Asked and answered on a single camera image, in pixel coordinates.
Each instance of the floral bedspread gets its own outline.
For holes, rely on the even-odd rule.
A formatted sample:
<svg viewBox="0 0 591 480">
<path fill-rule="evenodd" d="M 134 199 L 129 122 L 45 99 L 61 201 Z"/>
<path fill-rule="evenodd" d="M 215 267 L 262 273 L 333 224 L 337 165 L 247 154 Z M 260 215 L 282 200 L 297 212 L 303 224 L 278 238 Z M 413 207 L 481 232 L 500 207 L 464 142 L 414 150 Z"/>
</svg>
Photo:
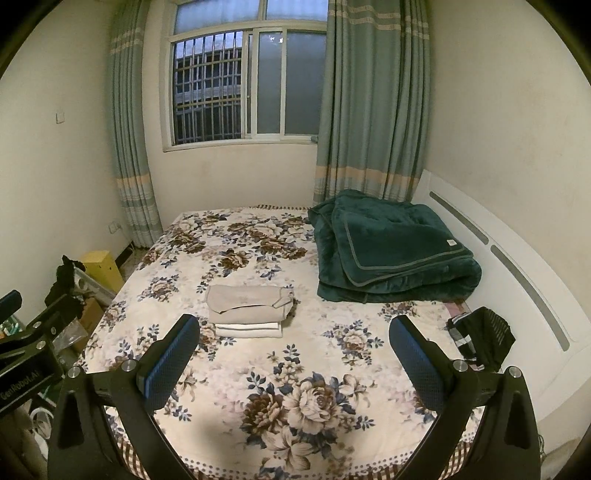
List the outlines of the floral bedspread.
<svg viewBox="0 0 591 480">
<path fill-rule="evenodd" d="M 450 306 L 331 303 L 316 296 L 317 275 L 304 209 L 182 214 L 105 312 L 80 361 L 96 372 L 137 359 L 191 313 L 201 324 L 199 347 L 155 418 L 196 475 L 393 478 L 434 413 L 421 404 L 390 348 L 388 324 L 405 313 L 458 358 L 444 330 Z M 204 302 L 216 283 L 292 287 L 296 305 L 283 338 L 217 338 Z M 108 414 L 126 444 L 116 412 Z M 480 415 L 476 410 L 467 425 L 459 446 L 464 453 Z"/>
</svg>

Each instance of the green blanket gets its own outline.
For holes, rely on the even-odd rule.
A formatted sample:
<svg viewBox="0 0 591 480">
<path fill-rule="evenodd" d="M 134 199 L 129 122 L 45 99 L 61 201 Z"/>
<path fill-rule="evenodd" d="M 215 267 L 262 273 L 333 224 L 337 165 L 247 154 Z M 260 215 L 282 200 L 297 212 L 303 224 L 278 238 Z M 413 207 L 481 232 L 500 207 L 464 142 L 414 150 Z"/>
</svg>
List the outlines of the green blanket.
<svg viewBox="0 0 591 480">
<path fill-rule="evenodd" d="M 326 300 L 464 300 L 480 282 L 472 252 L 426 205 L 344 190 L 308 215 Z"/>
</svg>

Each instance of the curtain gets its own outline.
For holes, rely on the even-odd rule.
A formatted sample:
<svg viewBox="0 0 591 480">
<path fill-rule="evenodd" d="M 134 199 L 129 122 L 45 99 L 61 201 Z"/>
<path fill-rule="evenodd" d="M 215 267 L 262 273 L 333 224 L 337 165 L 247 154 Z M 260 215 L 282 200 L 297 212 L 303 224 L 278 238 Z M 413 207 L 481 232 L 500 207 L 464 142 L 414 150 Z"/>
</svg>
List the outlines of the curtain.
<svg viewBox="0 0 591 480">
<path fill-rule="evenodd" d="M 162 235 L 152 188 L 142 115 L 142 46 L 149 0 L 125 0 L 118 8 L 109 52 L 109 110 L 119 197 L 136 247 Z"/>
<path fill-rule="evenodd" d="M 430 88 L 425 0 L 330 0 L 314 202 L 410 200 Z"/>
</svg>

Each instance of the beige folded fabric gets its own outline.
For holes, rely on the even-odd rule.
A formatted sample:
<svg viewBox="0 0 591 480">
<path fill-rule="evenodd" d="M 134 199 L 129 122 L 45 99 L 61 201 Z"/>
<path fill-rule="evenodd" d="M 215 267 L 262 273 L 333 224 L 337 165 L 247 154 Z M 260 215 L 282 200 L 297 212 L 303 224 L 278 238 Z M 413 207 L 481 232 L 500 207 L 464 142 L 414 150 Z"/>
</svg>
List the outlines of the beige folded fabric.
<svg viewBox="0 0 591 480">
<path fill-rule="evenodd" d="M 273 286 L 211 285 L 209 321 L 216 325 L 281 323 L 294 301 L 293 289 Z"/>
</svg>

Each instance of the wall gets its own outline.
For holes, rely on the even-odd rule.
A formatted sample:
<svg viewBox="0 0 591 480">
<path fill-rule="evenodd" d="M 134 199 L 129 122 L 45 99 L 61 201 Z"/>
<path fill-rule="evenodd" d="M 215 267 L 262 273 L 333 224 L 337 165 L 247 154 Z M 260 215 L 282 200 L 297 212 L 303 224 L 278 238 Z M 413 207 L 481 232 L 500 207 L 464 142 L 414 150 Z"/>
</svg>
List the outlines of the wall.
<svg viewBox="0 0 591 480">
<path fill-rule="evenodd" d="M 525 0 L 430 4 L 426 168 L 524 238 L 591 316 L 591 86 Z M 588 384 L 544 419 L 547 451 L 585 431 L 590 405 Z"/>
<path fill-rule="evenodd" d="M 44 308 L 62 255 L 117 256 L 129 243 L 108 229 L 124 222 L 105 110 L 112 12 L 112 3 L 64 0 L 0 79 L 0 294 L 21 292 L 25 322 Z"/>
<path fill-rule="evenodd" d="M 144 127 L 164 227 L 181 212 L 232 206 L 311 205 L 315 145 L 228 145 L 163 152 L 160 47 L 167 0 L 152 0 L 144 41 Z"/>
</svg>

